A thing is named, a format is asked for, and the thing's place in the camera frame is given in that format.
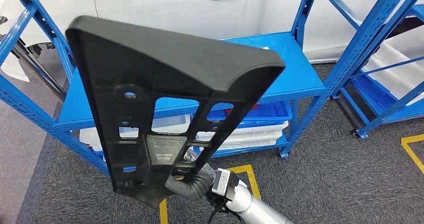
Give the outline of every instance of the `black plastic panel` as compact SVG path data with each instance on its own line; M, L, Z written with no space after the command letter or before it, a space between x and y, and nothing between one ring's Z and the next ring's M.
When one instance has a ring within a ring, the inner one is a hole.
M154 207L172 195L169 175L189 182L283 71L271 50L81 16L66 31L88 97L115 192ZM188 130L151 130L156 100L199 102ZM206 116L216 103L231 103L223 121ZM120 137L137 127L138 137ZM197 132L216 132L196 142ZM190 146L204 150L195 162ZM134 171L124 171L135 167Z

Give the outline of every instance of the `silver robot arm segment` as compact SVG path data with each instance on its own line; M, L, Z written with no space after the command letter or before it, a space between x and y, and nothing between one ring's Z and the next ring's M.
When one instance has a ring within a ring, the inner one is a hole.
M234 179L235 174L219 168L212 192L227 198L226 207L243 219L245 224L293 224L284 215L253 196L245 183Z

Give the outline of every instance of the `blue metal shelving rack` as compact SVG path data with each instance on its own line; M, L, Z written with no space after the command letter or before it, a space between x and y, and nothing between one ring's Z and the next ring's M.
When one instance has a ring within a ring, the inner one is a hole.
M424 117L424 102L422 100L412 104L411 106L406 106L407 103L409 103L424 91L424 81L399 100L393 101L390 100L391 98L389 97L388 99L391 102L382 106L379 103L379 100L377 100L377 97L389 96L389 91L379 85L379 83L375 83L373 80L366 76L367 74L423 60L424 56L413 58L411 60L403 61L400 63L395 63L372 71L361 71L361 68L367 64L371 55L378 50L382 42L389 36L393 29L408 15L414 15L424 22L424 4L416 4L416 2L417 0L405 0L402 3L399 9L394 13L393 17L366 47L366 49L360 55L360 58L355 61L351 69L347 72L347 75L335 88L332 94L333 98L337 98L338 93L341 93L343 96L345 96L346 100L351 104L358 116L364 122L364 126L362 128L352 130L352 135L354 137L360 137L363 139L367 138L369 131L382 124ZM346 91L346 87L349 84L352 84L354 90L358 92L365 103L374 112L376 117L373 120L369 120L366 117L361 108Z
M94 122L80 75L73 65L74 60L67 41L38 0L20 1L25 6L25 11L0 44L0 63L3 63L29 20L34 18L56 47L70 86L58 119L52 119L2 76L0 76L0 98L86 161L96 166L100 171L107 174L108 169L103 159L70 133L71 130L94 127ZM281 56L286 64L286 69L258 103L291 100L293 118L290 123L289 135L286 136L284 134L275 145L237 149L227 153L216 152L216 157L270 148L278 148L280 156L287 157L293 144L307 128L325 101L336 90L336 87L342 83L349 70L357 63L366 47L372 42L371 37L379 32L384 20L400 0L378 0L363 22L341 0L329 1L356 28L357 32L324 83L321 82L302 53L305 22L314 0L301 0L292 29L288 32L222 40L258 48L268 48L276 51ZM313 101L298 121L296 118L298 101L300 98L306 97L313 97ZM196 103L191 100L167 101L164 99L156 103L155 117L190 114L196 108ZM229 108L229 106L222 104L215 105L214 108L225 109Z

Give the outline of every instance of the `white car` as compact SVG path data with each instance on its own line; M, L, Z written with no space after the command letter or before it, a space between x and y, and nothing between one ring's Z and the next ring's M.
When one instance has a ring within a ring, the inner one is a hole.
M81 15L154 27L212 39L248 36L291 29L301 0L40 0L64 32ZM343 0L364 19L376 0ZM23 11L19 0L0 0L0 34L6 34ZM335 61L355 30L328 0L315 0L305 29L304 52L309 60ZM49 39L31 20L21 39L35 55ZM1 69L28 81L10 54Z

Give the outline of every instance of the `yellow tape line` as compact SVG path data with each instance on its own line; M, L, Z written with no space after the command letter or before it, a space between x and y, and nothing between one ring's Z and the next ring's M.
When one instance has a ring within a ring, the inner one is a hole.
M256 183L255 174L253 173L252 165L241 165L232 168L228 168L228 170L233 171L234 173L247 173L247 178L249 179L250 188L252 189L252 194L257 199L261 200L261 195L259 194L258 184Z
M253 173L252 165L241 165L232 168L228 168L228 170L233 171L234 173L247 173L247 178L249 179L250 188L252 190L253 196L257 199L261 199L261 195L259 194L258 184L256 183L255 174ZM159 219L160 224L168 224L168 209L167 209L167 200L163 200L159 204Z
M168 210L166 199L159 204L159 218L160 224L168 224Z
M405 149L406 153L408 153L408 155L411 157L411 159L415 163L415 165L417 165L418 168L421 170L422 174L424 174L423 163L420 161L418 156L415 155L414 151L412 151L412 149L408 145L409 143L415 143L415 142L419 142L419 141L424 141L424 134L402 137L402 139L400 139L400 143L402 144L403 149Z

